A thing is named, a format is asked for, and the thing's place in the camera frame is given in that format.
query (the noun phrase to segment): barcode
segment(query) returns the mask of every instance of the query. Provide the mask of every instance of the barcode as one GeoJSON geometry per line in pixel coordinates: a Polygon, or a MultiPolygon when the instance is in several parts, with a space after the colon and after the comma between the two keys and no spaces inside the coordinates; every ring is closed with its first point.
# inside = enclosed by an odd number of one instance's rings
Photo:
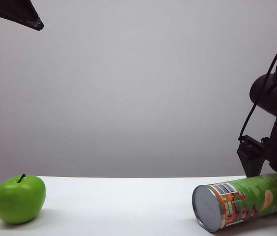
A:
{"type": "Polygon", "coordinates": [[[230,183],[218,183],[218,184],[213,184],[211,186],[215,188],[220,195],[237,192],[235,187],[232,186],[230,183]]]}

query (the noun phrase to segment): white wall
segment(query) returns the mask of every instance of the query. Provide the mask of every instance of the white wall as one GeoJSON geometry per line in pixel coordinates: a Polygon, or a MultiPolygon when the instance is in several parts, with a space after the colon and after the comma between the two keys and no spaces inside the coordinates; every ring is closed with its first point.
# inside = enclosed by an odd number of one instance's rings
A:
{"type": "MultiPolygon", "coordinates": [[[[32,3],[40,32],[0,18],[0,182],[244,173],[237,137],[277,51],[277,0],[32,3]]],[[[256,109],[245,133],[273,122],[256,109]]]]}

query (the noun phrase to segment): black cable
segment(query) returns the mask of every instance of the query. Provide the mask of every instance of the black cable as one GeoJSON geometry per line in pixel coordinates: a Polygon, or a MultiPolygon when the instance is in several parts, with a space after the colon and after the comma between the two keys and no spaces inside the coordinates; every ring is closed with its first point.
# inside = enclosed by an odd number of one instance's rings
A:
{"type": "Polygon", "coordinates": [[[270,74],[271,74],[271,71],[272,71],[272,69],[273,69],[275,63],[276,63],[276,60],[277,60],[277,53],[276,53],[276,55],[275,55],[275,57],[274,57],[274,59],[273,59],[273,61],[272,61],[272,64],[271,64],[270,68],[269,68],[268,71],[267,71],[265,80],[263,81],[262,87],[261,87],[261,89],[260,89],[259,94],[257,95],[256,101],[255,101],[255,103],[253,104],[253,106],[252,106],[252,108],[251,108],[251,110],[250,110],[250,112],[249,112],[249,114],[248,114],[248,116],[247,116],[247,118],[246,118],[246,121],[244,122],[244,124],[243,124],[243,126],[242,126],[242,129],[241,129],[241,132],[240,132],[240,135],[239,135],[239,138],[238,138],[238,140],[239,140],[240,142],[241,142],[241,139],[242,139],[243,132],[244,132],[244,130],[245,130],[247,124],[248,124],[248,121],[249,121],[249,119],[250,119],[252,113],[254,112],[254,109],[255,109],[255,107],[256,107],[256,104],[257,104],[258,100],[261,98],[262,91],[263,91],[263,89],[264,89],[264,87],[265,87],[265,85],[266,85],[266,83],[267,83],[267,80],[268,80],[268,78],[269,78],[269,76],[270,76],[270,74]]]}

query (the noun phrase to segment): apple stem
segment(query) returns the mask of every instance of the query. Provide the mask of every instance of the apple stem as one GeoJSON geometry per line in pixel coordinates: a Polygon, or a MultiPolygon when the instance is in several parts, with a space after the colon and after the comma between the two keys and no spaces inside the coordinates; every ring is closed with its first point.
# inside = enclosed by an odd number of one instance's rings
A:
{"type": "Polygon", "coordinates": [[[22,176],[20,177],[19,181],[17,181],[17,182],[20,183],[25,176],[26,176],[25,174],[22,174],[22,176]]]}

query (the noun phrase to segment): green can label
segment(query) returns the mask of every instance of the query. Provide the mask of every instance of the green can label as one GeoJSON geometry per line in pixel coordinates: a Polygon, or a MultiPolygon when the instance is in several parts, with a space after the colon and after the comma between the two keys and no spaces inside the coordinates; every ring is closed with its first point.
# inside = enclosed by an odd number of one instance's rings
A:
{"type": "Polygon", "coordinates": [[[206,185],[221,206],[221,229],[277,212],[277,173],[206,185]]]}

